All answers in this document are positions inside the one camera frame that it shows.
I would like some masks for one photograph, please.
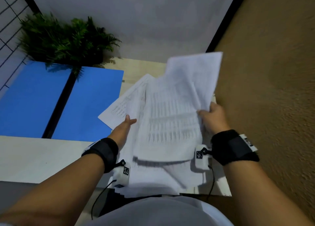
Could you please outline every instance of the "forearm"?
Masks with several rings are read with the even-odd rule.
[[[224,172],[244,225],[313,225],[257,162],[231,162]]]
[[[104,173],[88,154],[40,183],[0,217],[14,225],[74,225]]]

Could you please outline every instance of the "artificial plant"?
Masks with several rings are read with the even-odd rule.
[[[20,44],[33,60],[63,64],[78,76],[82,66],[92,66],[103,61],[103,50],[113,52],[113,45],[121,42],[104,28],[96,27],[91,17],[87,21],[71,20],[60,23],[53,15],[28,15],[21,21]]]

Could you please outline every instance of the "wristband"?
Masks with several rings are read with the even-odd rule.
[[[235,130],[215,134],[211,143],[213,158],[223,166],[239,160],[259,161],[257,153],[252,151]]]
[[[110,172],[117,161],[117,154],[118,154],[118,146],[116,142],[110,138],[103,138],[99,141],[96,141],[89,145],[81,156],[87,154],[97,154],[99,155],[105,166],[104,173]]]

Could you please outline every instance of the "blue board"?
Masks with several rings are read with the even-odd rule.
[[[70,75],[29,62],[0,99],[0,135],[41,138]]]
[[[52,139],[97,141],[111,129],[97,117],[120,93],[122,70],[84,67],[74,84]]]

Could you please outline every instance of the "black cable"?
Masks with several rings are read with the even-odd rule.
[[[208,165],[208,167],[212,170],[213,181],[212,181],[211,190],[210,190],[210,192],[209,192],[209,194],[208,194],[208,196],[207,196],[207,201],[208,201],[208,199],[209,199],[209,197],[210,197],[210,194],[211,194],[211,192],[212,192],[212,190],[213,190],[213,187],[214,187],[214,185],[215,185],[215,173],[214,173],[213,168],[212,168],[212,163],[211,163],[211,166]]]
[[[113,180],[112,182],[110,182],[106,187],[105,187],[105,189],[107,189],[107,187],[108,186],[110,186],[113,182],[115,182],[115,181],[117,181],[117,180]],[[105,191],[105,189],[103,189],[103,191],[99,194],[99,196],[97,196],[97,198],[96,198],[96,200],[95,200],[95,202],[94,202],[94,204],[93,204],[93,206],[92,206],[92,209],[91,209],[91,219],[93,220],[93,208],[94,208],[94,205],[95,205],[95,203],[97,202],[97,200],[98,200],[98,198],[100,197],[100,195]]]

